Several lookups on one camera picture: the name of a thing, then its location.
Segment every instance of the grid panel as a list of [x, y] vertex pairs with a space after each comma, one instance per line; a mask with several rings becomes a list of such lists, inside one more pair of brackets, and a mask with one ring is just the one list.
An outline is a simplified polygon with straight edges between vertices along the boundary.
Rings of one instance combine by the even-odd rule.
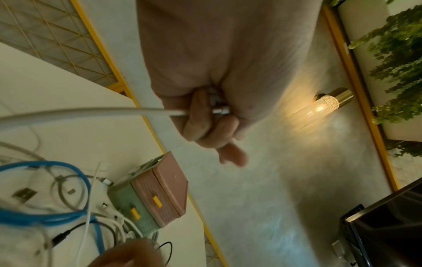
[[70, 0], [0, 0], [0, 42], [99, 85], [117, 82]]

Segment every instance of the light bulb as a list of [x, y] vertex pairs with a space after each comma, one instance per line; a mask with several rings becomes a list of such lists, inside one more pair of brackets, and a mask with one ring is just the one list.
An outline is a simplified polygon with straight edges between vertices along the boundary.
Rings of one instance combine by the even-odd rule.
[[290, 118], [295, 126], [303, 128], [319, 118], [327, 116], [339, 107], [340, 103], [334, 96], [325, 95], [309, 106], [299, 110]]

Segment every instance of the yellow latch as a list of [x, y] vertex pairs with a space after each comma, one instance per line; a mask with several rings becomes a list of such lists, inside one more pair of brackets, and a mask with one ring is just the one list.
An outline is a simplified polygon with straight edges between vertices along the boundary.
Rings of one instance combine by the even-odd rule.
[[163, 203], [158, 199], [158, 196], [154, 196], [153, 200], [155, 202], [155, 205], [157, 205], [158, 208], [161, 208], [163, 206]]
[[139, 214], [136, 208], [132, 208], [131, 213], [135, 220], [139, 220], [141, 218], [141, 214]]

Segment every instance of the brass lamp fixture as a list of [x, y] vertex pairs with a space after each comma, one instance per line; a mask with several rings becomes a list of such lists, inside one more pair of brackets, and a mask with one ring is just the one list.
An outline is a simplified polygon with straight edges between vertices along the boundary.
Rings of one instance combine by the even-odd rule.
[[291, 116], [292, 123], [303, 128], [319, 118], [325, 117], [352, 101], [353, 93], [347, 88], [337, 88], [333, 92], [316, 95], [313, 103]]

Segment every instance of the table surface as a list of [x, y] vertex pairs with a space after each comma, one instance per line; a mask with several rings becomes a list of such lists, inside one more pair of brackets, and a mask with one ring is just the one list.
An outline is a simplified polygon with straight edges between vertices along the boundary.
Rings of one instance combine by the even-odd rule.
[[[4, 44], [0, 44], [0, 55], [0, 73], [3, 77], [0, 80], [0, 116], [10, 115], [11, 112], [26, 113], [77, 107], [134, 107], [129, 98]], [[38, 154], [48, 160], [73, 164], [91, 175], [98, 162], [105, 162], [109, 167], [100, 169], [99, 175], [112, 181], [117, 181], [132, 168], [162, 154], [141, 117], [87, 118], [37, 125], [32, 127], [32, 130], [41, 140]], [[0, 132], [0, 140], [33, 150], [38, 141], [32, 130], [20, 127]], [[25, 158], [19, 153], [3, 148], [0, 148], [1, 155]], [[54, 169], [54, 172], [68, 173], [62, 169]], [[45, 171], [16, 170], [0, 173], [0, 176], [1, 200], [13, 203], [12, 192], [29, 187], [38, 192], [37, 197], [32, 200], [33, 203], [61, 209], [57, 206], [58, 196], [50, 194], [51, 177]], [[66, 183], [66, 189], [77, 190], [81, 186], [77, 179]], [[103, 184], [98, 187], [97, 203], [108, 202], [106, 189]], [[77, 223], [79, 221], [49, 228], [48, 231], [54, 236]], [[159, 232], [159, 243], [173, 243], [169, 266], [206, 265], [203, 223], [190, 200], [187, 201], [186, 214]], [[82, 233], [83, 227], [54, 248], [54, 266], [65, 267], [74, 264]], [[103, 233], [107, 246], [111, 235], [106, 230]], [[169, 248], [163, 248], [165, 258], [168, 252]], [[84, 265], [97, 255], [94, 239], [90, 237], [84, 251]]]

